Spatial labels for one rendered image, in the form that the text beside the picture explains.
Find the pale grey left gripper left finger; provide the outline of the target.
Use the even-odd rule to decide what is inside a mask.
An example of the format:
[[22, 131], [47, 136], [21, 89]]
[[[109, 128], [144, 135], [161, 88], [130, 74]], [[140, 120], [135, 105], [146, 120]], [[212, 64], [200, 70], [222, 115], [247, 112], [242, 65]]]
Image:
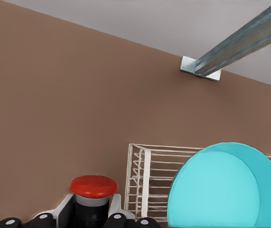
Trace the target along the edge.
[[74, 194], [66, 195], [55, 209], [37, 214], [31, 221], [28, 222], [28, 227], [67, 228], [71, 220], [74, 202]]

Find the silver frame post with foot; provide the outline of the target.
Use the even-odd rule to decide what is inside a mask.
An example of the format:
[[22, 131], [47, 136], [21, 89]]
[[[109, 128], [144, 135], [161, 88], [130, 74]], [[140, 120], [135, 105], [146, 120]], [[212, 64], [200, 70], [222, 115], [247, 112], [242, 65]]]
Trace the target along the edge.
[[271, 44], [271, 6], [199, 59], [183, 56], [179, 70], [219, 81], [221, 70]]

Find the red button switch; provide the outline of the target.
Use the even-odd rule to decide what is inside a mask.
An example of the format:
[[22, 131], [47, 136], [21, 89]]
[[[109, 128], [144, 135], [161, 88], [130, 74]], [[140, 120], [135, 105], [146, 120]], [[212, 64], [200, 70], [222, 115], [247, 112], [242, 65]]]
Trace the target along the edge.
[[101, 175], [74, 178], [69, 185], [75, 195], [73, 228], [102, 228], [108, 219], [110, 197], [118, 191], [115, 180]]

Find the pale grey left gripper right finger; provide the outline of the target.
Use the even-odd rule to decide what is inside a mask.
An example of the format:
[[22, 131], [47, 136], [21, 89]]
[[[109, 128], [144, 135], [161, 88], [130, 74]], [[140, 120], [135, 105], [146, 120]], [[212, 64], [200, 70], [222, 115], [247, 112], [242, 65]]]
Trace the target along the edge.
[[108, 219], [103, 228], [135, 228], [135, 215], [121, 208], [121, 195], [112, 197]]

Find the turquoise plate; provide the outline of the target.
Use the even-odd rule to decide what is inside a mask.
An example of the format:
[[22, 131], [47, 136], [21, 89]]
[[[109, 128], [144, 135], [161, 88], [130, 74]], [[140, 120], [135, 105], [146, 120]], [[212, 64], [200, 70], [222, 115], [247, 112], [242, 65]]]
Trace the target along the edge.
[[200, 150], [173, 179], [167, 220], [174, 228], [271, 228], [271, 161], [237, 142]]

